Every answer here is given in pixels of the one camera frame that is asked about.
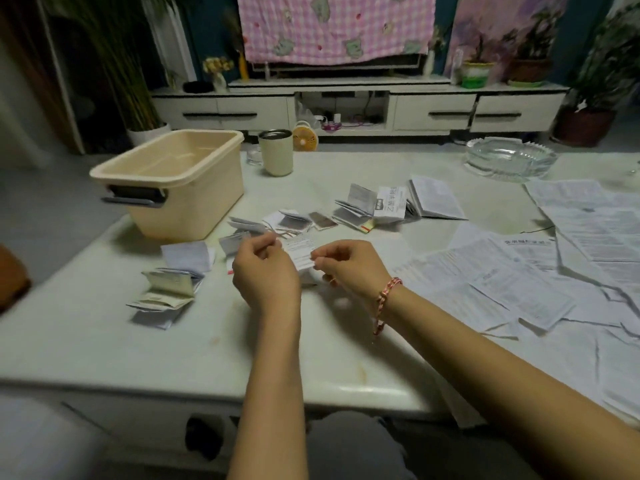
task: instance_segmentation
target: hand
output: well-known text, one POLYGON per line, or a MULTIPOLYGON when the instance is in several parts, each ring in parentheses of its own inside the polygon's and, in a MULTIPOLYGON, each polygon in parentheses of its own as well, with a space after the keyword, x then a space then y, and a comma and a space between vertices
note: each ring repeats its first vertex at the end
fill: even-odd
POLYGON ((377 311, 376 300, 391 275, 372 243, 335 241, 313 251, 311 259, 315 268, 325 273, 325 281, 356 294, 370 313, 377 311))
POLYGON ((233 268, 234 286, 263 318, 288 312, 300 316, 300 277, 276 234, 243 241, 233 268))

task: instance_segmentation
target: pink checkered cloth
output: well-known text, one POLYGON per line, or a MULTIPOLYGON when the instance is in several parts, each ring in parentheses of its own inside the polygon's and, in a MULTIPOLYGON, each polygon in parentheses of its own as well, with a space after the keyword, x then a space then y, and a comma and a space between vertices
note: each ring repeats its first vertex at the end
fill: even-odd
POLYGON ((427 52, 435 0, 238 0, 249 62, 336 65, 427 52))

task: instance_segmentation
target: painting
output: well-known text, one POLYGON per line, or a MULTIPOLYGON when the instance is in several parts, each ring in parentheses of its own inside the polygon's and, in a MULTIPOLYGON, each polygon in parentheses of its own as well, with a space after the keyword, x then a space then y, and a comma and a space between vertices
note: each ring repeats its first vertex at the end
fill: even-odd
POLYGON ((567 0, 458 0, 444 75, 451 77, 452 66, 473 57, 482 43, 484 61, 495 63, 488 83, 502 80, 540 14, 552 13, 559 19, 566 3, 567 0))

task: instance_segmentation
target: gray pants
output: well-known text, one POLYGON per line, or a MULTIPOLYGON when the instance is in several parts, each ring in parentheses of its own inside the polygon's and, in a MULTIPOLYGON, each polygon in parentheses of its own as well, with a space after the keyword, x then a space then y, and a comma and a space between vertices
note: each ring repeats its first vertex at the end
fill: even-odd
POLYGON ((341 411, 311 421, 310 480, 416 480, 404 466, 404 456, 380 419, 341 411))

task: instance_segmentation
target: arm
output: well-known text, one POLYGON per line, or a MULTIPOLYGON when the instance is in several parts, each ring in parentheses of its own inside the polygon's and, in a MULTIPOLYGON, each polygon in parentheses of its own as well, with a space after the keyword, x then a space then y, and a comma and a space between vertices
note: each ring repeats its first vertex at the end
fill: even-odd
POLYGON ((275 234, 242 243, 234 284, 259 316, 259 332, 227 478, 304 480, 300 279, 275 234))
MULTIPOLYGON (((338 241, 315 250, 326 279, 370 311, 391 276, 373 246, 338 241)), ((546 476, 636 479, 640 434, 573 389, 397 285, 382 316, 546 476)))

